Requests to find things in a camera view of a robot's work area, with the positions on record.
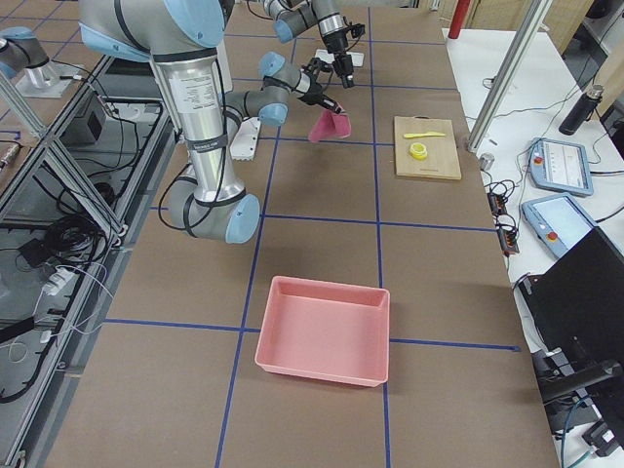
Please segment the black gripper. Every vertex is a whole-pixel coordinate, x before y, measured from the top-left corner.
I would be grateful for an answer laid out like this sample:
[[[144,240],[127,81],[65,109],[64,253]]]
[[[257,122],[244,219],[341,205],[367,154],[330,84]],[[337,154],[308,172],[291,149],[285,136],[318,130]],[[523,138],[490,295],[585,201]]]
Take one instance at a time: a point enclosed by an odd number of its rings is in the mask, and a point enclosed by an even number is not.
[[[311,85],[310,88],[298,99],[307,105],[322,106],[334,115],[339,115],[344,111],[343,107],[337,101],[328,97],[324,93],[323,87],[318,83]]]
[[[353,77],[353,62],[347,53],[348,41],[344,31],[335,31],[324,36],[324,44],[327,51],[333,56],[332,67],[340,76],[344,89],[355,86]]]

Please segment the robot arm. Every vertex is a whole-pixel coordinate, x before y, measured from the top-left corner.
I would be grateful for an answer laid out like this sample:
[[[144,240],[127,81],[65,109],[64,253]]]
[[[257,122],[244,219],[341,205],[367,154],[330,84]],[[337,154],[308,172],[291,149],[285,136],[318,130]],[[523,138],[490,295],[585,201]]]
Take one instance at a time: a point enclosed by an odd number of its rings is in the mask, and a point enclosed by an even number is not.
[[[345,89],[355,86],[354,64],[349,55],[352,44],[357,44],[366,32],[362,23],[350,22],[335,1],[257,1],[264,15],[251,9],[251,1],[246,1],[248,10],[258,18],[270,20],[274,31],[282,43],[287,43],[303,32],[317,27],[327,53],[331,57],[334,73],[340,78]]]
[[[255,233],[260,204],[233,168],[230,145],[241,124],[256,117],[283,125],[290,96],[338,116],[344,112],[312,73],[276,53],[260,61],[260,90],[226,92],[217,48],[233,8],[231,1],[82,1],[79,24],[90,49],[149,63],[183,136],[191,165],[171,186],[169,227],[243,244]]]

